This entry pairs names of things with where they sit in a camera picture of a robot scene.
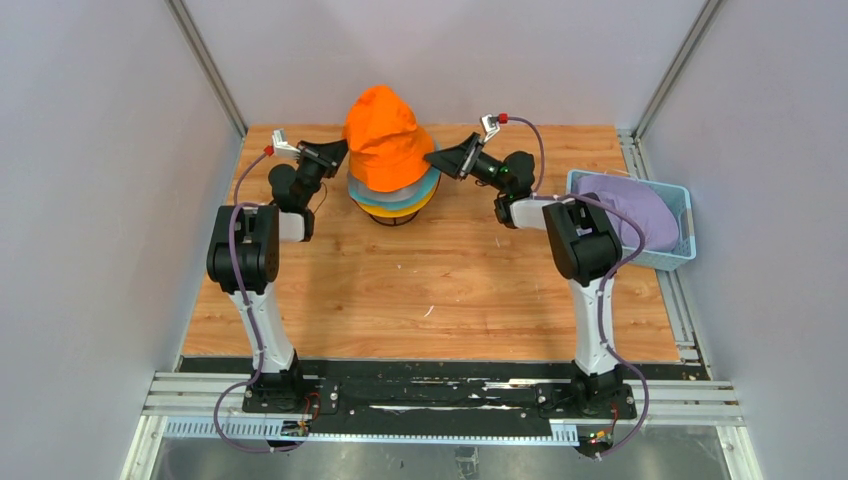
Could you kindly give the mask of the light blue bucket hat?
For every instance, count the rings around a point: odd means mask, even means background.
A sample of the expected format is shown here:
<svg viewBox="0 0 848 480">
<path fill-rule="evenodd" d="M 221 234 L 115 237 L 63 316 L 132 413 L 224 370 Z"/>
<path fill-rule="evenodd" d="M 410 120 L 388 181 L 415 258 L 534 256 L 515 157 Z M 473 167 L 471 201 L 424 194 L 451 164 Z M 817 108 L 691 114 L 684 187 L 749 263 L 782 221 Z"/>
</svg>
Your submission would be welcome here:
<svg viewBox="0 0 848 480">
<path fill-rule="evenodd" d="M 440 173 L 425 155 L 436 150 L 430 140 L 416 145 L 352 148 L 348 154 L 347 193 L 366 213 L 378 217 L 412 214 L 435 193 Z"/>
</svg>

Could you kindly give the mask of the yellow bucket hat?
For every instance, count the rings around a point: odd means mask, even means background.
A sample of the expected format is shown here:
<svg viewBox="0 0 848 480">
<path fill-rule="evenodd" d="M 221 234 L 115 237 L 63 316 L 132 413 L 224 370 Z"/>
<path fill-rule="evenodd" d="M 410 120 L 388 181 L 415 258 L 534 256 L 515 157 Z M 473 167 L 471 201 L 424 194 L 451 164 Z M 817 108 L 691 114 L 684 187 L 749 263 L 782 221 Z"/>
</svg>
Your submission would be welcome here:
<svg viewBox="0 0 848 480">
<path fill-rule="evenodd" d="M 348 189 L 349 196 L 357 204 L 357 206 L 365 213 L 372 213 L 379 216 L 401 216 L 413 212 L 418 212 L 425 208 L 434 197 L 438 190 L 440 180 L 431 181 L 430 185 L 422 187 L 415 195 L 407 200 L 388 202 L 375 200 L 359 194 L 353 187 Z"/>
</svg>

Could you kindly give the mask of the orange hat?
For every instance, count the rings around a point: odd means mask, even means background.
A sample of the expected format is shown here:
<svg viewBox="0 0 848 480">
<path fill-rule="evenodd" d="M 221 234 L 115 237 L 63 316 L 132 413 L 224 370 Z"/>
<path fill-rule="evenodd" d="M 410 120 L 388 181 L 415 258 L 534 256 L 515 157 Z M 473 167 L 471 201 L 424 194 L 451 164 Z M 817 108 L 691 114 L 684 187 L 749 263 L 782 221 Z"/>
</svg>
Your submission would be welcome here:
<svg viewBox="0 0 848 480">
<path fill-rule="evenodd" d="M 410 106 L 389 86 L 366 89 L 347 113 L 342 127 L 350 156 L 349 171 L 368 189 L 389 193 L 425 176 L 425 155 L 435 149 Z"/>
</svg>

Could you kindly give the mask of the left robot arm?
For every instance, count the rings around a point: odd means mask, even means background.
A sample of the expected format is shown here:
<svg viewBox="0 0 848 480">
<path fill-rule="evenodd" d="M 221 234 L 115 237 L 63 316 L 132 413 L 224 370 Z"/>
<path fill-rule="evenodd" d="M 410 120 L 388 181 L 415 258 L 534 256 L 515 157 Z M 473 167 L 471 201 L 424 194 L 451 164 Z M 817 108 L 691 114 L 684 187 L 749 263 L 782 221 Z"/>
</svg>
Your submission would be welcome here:
<svg viewBox="0 0 848 480">
<path fill-rule="evenodd" d="M 271 202 L 234 200 L 219 207 L 207 252 L 207 275 L 237 307 L 252 349 L 244 403 L 249 412 L 294 413 L 316 395 L 285 333 L 274 282 L 281 243 L 311 240 L 315 214 L 310 201 L 324 180 L 337 174 L 348 144 L 275 140 L 263 152 L 283 153 L 292 154 L 295 162 L 270 169 Z"/>
</svg>

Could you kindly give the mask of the grey hat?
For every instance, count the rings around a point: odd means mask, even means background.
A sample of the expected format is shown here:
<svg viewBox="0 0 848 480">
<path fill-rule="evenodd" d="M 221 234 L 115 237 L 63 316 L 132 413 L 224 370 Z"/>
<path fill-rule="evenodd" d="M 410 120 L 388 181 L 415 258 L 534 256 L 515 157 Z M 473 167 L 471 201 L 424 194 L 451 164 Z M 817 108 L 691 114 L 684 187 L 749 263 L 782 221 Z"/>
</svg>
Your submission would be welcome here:
<svg viewBox="0 0 848 480">
<path fill-rule="evenodd" d="M 431 181 L 439 179 L 439 177 L 440 173 L 435 168 L 430 168 L 422 177 L 406 187 L 389 192 L 378 192 L 369 188 L 362 181 L 358 180 L 350 172 L 348 172 L 347 188 L 349 189 L 353 187 L 359 194 L 371 199 L 397 202 L 407 200 L 415 195 L 422 187 L 427 188 Z"/>
</svg>

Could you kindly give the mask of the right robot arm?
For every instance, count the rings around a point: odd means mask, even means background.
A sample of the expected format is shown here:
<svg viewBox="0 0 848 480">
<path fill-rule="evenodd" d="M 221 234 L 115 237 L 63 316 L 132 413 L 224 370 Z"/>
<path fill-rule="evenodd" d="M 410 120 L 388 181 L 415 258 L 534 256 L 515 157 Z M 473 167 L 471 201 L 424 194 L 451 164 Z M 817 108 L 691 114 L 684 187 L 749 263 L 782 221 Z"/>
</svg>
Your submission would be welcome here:
<svg viewBox="0 0 848 480">
<path fill-rule="evenodd" d="M 624 386 L 623 368 L 614 354 L 610 291 L 612 270 L 623 249 L 599 200 L 536 196 L 533 155 L 515 151 L 498 160 L 485 153 L 476 133 L 424 158 L 450 178 L 472 177 L 495 188 L 494 211 L 500 224 L 546 232 L 554 265 L 572 293 L 577 347 L 567 392 L 561 398 L 547 395 L 542 405 L 587 417 L 610 412 Z"/>
</svg>

